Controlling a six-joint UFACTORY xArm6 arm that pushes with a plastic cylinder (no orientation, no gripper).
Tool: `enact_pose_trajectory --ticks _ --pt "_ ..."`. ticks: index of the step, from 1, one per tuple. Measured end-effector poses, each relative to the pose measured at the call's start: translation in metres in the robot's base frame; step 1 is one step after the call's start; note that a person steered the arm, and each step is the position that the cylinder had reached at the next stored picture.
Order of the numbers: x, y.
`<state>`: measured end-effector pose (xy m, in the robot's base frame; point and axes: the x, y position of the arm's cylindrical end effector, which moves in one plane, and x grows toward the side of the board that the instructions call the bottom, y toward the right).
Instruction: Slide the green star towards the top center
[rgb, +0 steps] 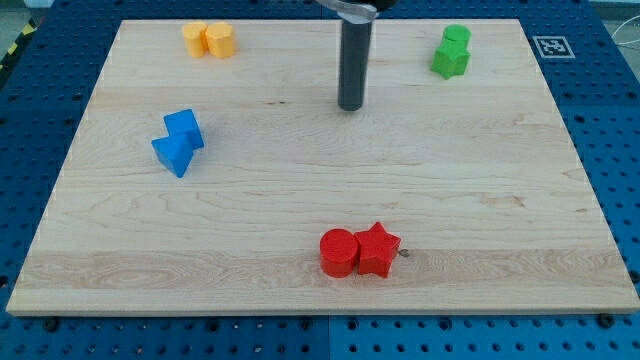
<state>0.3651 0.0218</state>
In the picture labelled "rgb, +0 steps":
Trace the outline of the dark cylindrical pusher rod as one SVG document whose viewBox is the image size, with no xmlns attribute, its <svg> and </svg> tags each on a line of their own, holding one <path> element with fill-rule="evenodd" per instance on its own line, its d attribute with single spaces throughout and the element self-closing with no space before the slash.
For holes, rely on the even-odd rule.
<svg viewBox="0 0 640 360">
<path fill-rule="evenodd" d="M 338 105 L 357 111 L 364 103 L 372 23 L 341 21 Z"/>
</svg>

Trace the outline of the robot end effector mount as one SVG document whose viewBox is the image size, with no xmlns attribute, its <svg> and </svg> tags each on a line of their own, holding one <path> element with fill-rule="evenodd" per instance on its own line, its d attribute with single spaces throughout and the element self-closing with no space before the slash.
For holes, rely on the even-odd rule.
<svg viewBox="0 0 640 360">
<path fill-rule="evenodd" d="M 378 15 L 398 3 L 398 0 L 316 0 L 321 6 L 336 12 L 350 23 L 370 23 Z"/>
</svg>

